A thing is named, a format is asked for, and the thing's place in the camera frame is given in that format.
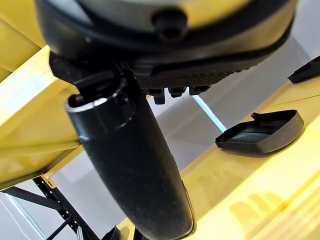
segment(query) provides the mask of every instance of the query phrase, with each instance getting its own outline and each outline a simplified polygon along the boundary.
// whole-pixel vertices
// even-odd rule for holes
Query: yellow surface
[[[1,0],[0,82],[44,45],[34,0]]]
[[[54,77],[46,46],[0,83],[0,188],[47,172],[74,151],[64,101],[77,90]]]
[[[186,240],[319,239],[319,95],[320,78],[288,83],[258,107],[259,113],[297,109],[303,118],[303,134],[281,152],[254,158],[214,145],[181,173],[197,220]],[[118,227],[122,240],[133,239],[128,219]]]

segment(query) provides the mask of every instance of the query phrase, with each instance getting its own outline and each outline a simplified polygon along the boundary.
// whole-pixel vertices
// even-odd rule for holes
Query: black cylindrical tube
[[[100,177],[137,229],[150,240],[184,238],[195,222],[176,162],[145,96],[135,83],[123,81],[94,102],[71,96],[66,110]]]

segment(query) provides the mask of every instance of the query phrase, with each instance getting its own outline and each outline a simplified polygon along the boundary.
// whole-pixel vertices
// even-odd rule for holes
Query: black knob
[[[187,16],[181,10],[170,9],[156,13],[152,23],[159,38],[164,42],[176,42],[187,33]]]

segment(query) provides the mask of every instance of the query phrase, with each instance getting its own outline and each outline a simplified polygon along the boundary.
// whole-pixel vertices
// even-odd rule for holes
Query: black metal frame
[[[51,188],[41,177],[34,178],[33,182],[45,197],[16,186],[2,190],[2,192],[31,203],[54,209],[60,214],[64,222],[46,240],[53,240],[67,225],[69,225],[75,234],[77,234],[78,227],[81,227],[84,240],[100,240],[57,187]],[[119,235],[120,231],[117,227],[114,227],[102,240],[118,240]]]

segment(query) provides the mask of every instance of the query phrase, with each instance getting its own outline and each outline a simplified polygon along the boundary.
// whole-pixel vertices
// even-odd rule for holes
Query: black plastic cover
[[[304,121],[297,110],[252,115],[216,138],[219,148],[236,153],[267,154],[291,144],[302,132]]]
[[[320,56],[296,70],[288,79],[294,83],[302,83],[320,76]]]

